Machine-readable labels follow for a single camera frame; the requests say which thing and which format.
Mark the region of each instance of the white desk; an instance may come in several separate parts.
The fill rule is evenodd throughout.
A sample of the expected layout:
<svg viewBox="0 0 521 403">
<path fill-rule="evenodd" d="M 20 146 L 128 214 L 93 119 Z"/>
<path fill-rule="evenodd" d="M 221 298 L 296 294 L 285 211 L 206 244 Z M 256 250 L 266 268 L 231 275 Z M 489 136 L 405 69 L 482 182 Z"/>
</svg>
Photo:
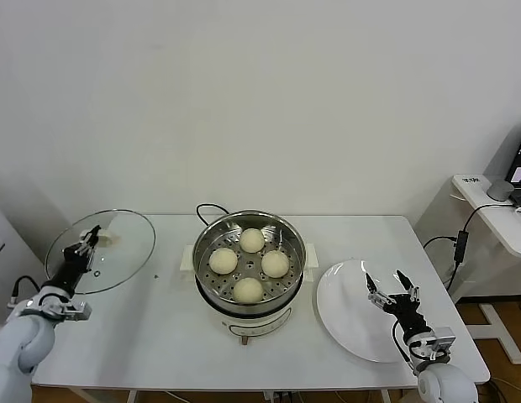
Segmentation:
<svg viewBox="0 0 521 403">
<path fill-rule="evenodd" d="M 487 195 L 491 182 L 484 175 L 455 175 L 452 182 L 473 208 L 484 204 L 512 204 L 510 201 L 495 201 Z M 473 256 L 465 259 L 451 289 L 454 302 L 475 284 L 490 280 L 498 271 L 508 270 L 518 264 L 521 258 L 521 212 L 516 212 L 514 208 L 488 207 L 479 210 L 477 214 L 502 246 L 483 244 Z M 490 324 L 468 326 L 471 335 L 475 339 L 497 338 L 511 362 L 521 364 L 521 352 L 492 305 L 481 304 L 480 307 Z"/>
<path fill-rule="evenodd" d="M 149 216 L 157 232 L 150 262 L 120 287 L 86 296 L 87 322 L 56 328 L 55 348 L 39 366 L 39 385 L 126 390 L 369 390 L 412 388 L 401 360 L 374 364 L 347 353 L 314 308 L 320 275 L 350 258 L 377 259 L 421 287 L 423 313 L 457 336 L 452 364 L 470 379 L 489 379 L 466 326 L 404 217 L 286 219 L 314 243 L 320 269 L 304 283 L 295 312 L 272 334 L 240 346 L 213 322 L 212 308 L 180 280 L 184 246 L 203 224 L 195 216 Z"/>
<path fill-rule="evenodd" d="M 513 204 L 495 201 L 487 195 L 491 182 L 484 175 L 455 175 L 453 184 L 473 208 L 483 204 Z M 483 208 L 477 214 L 509 253 L 521 258 L 521 214 L 514 208 Z"/>
</svg>

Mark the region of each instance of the steamed bun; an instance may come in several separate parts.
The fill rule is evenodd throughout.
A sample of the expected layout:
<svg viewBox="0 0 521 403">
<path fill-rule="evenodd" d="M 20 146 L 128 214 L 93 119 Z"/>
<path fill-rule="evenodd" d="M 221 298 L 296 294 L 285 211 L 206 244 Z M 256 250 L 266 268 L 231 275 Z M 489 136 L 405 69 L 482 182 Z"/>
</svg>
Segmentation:
<svg viewBox="0 0 521 403">
<path fill-rule="evenodd" d="M 278 279 L 288 272 L 289 261 L 283 252 L 272 250 L 264 255 L 260 265 L 268 277 Z"/>
<path fill-rule="evenodd" d="M 242 279 L 234 285 L 234 300 L 243 304 L 255 304 L 262 300 L 263 294 L 262 284 L 257 279 Z"/>
<path fill-rule="evenodd" d="M 219 275 L 227 275 L 234 269 L 238 264 L 238 258 L 236 253 L 229 248 L 219 248 L 212 252 L 208 265 L 210 269 Z"/>
<path fill-rule="evenodd" d="M 240 235 L 240 247 L 249 254 L 256 254 L 264 248 L 264 235 L 260 229 L 249 228 Z"/>
</svg>

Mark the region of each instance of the white plate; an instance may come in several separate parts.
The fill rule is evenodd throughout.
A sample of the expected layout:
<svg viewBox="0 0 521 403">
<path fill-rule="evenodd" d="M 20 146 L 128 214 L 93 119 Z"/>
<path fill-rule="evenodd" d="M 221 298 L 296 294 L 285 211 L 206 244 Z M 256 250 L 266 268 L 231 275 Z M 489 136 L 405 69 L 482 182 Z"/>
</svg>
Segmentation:
<svg viewBox="0 0 521 403">
<path fill-rule="evenodd" d="M 400 361 L 392 340 L 395 317 L 367 298 L 365 271 L 379 290 L 387 294 L 403 292 L 394 276 L 396 270 L 365 260 L 348 260 L 328 269 L 320 279 L 318 312 L 332 337 L 351 353 L 376 363 Z"/>
</svg>

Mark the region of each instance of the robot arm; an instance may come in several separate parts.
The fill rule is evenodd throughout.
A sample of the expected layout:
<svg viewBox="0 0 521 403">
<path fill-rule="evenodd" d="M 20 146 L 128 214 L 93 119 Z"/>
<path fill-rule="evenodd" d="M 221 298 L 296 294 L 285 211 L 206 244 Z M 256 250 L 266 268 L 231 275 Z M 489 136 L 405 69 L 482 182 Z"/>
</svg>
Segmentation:
<svg viewBox="0 0 521 403">
<path fill-rule="evenodd" d="M 424 316 L 418 313 L 420 305 L 419 287 L 397 270 L 397 277 L 406 294 L 386 295 L 377 289 L 373 279 L 366 273 L 369 299 L 385 313 L 394 315 L 393 341 L 401 355 L 418 377 L 418 392 L 426 403 L 477 403 L 475 384 L 450 361 L 450 346 L 455 335 L 449 327 L 432 329 Z M 408 347 L 408 356 L 395 336 L 397 324 L 403 329 L 403 341 Z"/>
<path fill-rule="evenodd" d="M 90 270 L 99 230 L 96 226 L 79 243 L 65 248 L 64 261 L 54 277 L 36 296 L 17 304 L 0 327 L 0 403 L 30 403 L 31 380 L 36 366 L 53 348 L 55 326 L 90 317 L 90 306 L 71 298 Z"/>
</svg>

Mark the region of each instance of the glass lid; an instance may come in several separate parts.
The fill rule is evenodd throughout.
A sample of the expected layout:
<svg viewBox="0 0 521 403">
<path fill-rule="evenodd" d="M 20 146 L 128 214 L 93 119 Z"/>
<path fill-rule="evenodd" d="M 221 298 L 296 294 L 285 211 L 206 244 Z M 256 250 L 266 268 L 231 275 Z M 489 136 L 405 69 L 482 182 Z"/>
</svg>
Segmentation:
<svg viewBox="0 0 521 403">
<path fill-rule="evenodd" d="M 63 231 L 45 256 L 50 279 L 64 261 L 63 249 L 99 225 L 98 243 L 89 272 L 82 276 L 76 294 L 95 294 L 123 284 L 140 271 L 154 251 L 156 232 L 152 222 L 130 210 L 95 212 Z"/>
</svg>

